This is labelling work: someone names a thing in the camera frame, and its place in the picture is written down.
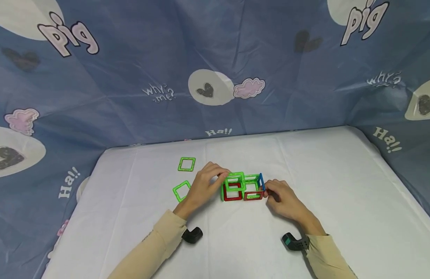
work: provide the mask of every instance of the blue fabric backdrop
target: blue fabric backdrop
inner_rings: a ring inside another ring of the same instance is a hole
[[[107,148],[345,124],[430,215],[430,0],[0,1],[0,279]]]

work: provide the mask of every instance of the beige sleeve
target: beige sleeve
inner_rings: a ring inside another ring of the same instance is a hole
[[[310,248],[306,257],[318,279],[357,279],[330,235],[307,236]]]
[[[153,231],[117,265],[108,279],[149,279],[181,243],[185,225],[185,220],[166,211]]]

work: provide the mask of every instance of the finger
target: finger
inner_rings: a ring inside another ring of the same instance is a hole
[[[224,180],[226,179],[226,177],[229,175],[228,172],[223,172],[221,173],[218,178],[216,179],[215,182],[213,182],[212,185],[209,186],[210,190],[215,193],[216,190],[218,190],[221,185],[223,184]]]
[[[218,164],[212,163],[211,165],[207,166],[206,171],[211,171],[218,167],[220,167]]]
[[[266,182],[265,183],[265,188],[266,189],[269,189],[269,190],[271,190],[271,191],[274,191],[274,192],[276,192],[277,194],[279,194],[280,193],[280,185],[279,184],[277,184],[276,182],[274,182],[274,181],[271,181],[271,180],[268,180],[268,182]]]
[[[210,167],[211,165],[213,165],[213,162],[208,162],[201,170],[205,171],[208,167]]]
[[[220,165],[218,165],[218,164],[212,164],[209,167],[207,167],[206,171],[209,172],[209,171],[215,170],[215,168],[220,168]]]
[[[279,213],[280,204],[276,202],[276,200],[272,195],[268,196],[268,200],[266,201],[266,204],[269,205],[273,211],[275,211],[276,213]]]
[[[229,174],[230,170],[224,169],[222,167],[218,167],[218,168],[215,168],[213,170],[207,171],[207,176],[209,177],[209,179],[211,179],[212,177],[217,176],[218,174],[225,173],[225,172],[227,172]]]
[[[286,182],[285,180],[282,180],[282,181],[280,181],[280,182],[282,182],[283,184],[285,184],[286,186],[288,186],[289,188],[291,188],[291,186],[288,184],[288,182]]]

